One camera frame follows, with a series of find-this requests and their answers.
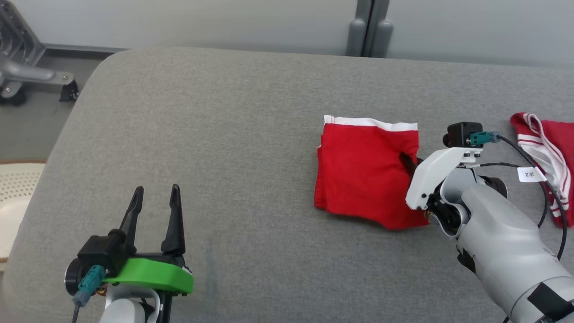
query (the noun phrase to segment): gray table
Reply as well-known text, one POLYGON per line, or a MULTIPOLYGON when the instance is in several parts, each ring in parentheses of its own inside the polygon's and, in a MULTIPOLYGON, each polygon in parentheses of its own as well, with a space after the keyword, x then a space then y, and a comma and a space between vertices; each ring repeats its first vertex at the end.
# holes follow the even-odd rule
MULTIPOLYGON (((92 234, 117 227, 146 189, 136 245, 158 251, 173 183, 195 291, 172 322, 498 322, 504 314, 455 243, 428 226, 391 232, 313 208, 323 114, 419 122, 420 156, 447 125, 514 137, 518 111, 574 121, 558 70, 169 48, 127 51, 88 81, 20 227, 4 290, 26 322, 66 322, 64 270, 92 234)), ((484 162, 521 163, 504 143, 484 162)), ((485 169, 537 219, 542 194, 513 169, 485 169)), ((543 240, 558 249, 548 221, 543 240)), ((573 239, 564 263, 574 269, 573 239)), ((103 298, 80 312, 95 322, 103 298)))

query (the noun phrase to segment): red cloth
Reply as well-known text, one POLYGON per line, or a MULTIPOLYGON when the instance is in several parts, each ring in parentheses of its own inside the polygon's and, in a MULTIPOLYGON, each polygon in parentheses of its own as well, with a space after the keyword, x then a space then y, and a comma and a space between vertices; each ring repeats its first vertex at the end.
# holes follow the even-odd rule
POLYGON ((410 177, 399 155, 416 163, 417 124, 325 116, 315 207, 374 220, 388 229, 428 224, 424 212, 405 202, 410 177))
MULTIPOLYGON (((542 168, 566 211, 568 227, 574 225, 574 123, 540 121, 534 114, 520 112, 510 118, 522 147, 542 168)), ((554 222, 562 227, 555 197, 550 195, 554 222)))

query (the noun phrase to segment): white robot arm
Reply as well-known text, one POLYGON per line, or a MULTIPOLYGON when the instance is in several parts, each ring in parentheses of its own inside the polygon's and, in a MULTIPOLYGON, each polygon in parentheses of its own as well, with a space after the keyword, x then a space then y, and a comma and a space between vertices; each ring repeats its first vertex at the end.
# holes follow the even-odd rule
POLYGON ((537 225, 506 199, 499 179, 461 168, 480 156, 482 145, 471 146, 469 135, 481 131, 471 122, 450 126, 450 148, 416 167, 406 203, 457 240, 459 262, 512 322, 574 322, 574 277, 540 240, 537 225))

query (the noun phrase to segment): caster wheel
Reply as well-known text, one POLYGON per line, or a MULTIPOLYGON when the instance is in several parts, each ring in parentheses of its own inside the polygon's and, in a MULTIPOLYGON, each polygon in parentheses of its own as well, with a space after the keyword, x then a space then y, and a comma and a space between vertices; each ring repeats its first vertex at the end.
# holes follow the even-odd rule
POLYGON ((60 102, 76 101, 79 95, 80 90, 77 87, 76 81, 73 80, 70 84, 66 84, 62 87, 60 102))
POLYGON ((25 102, 26 102, 26 95, 22 90, 16 92, 16 94, 10 98, 0 97, 0 105, 21 106, 25 102))

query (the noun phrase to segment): black tape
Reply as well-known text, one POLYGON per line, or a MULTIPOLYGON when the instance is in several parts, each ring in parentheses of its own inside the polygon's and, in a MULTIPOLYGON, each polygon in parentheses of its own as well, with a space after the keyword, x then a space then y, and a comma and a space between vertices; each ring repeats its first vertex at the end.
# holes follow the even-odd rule
POLYGON ((574 312, 574 305, 540 283, 526 299, 547 317, 558 321, 574 312))

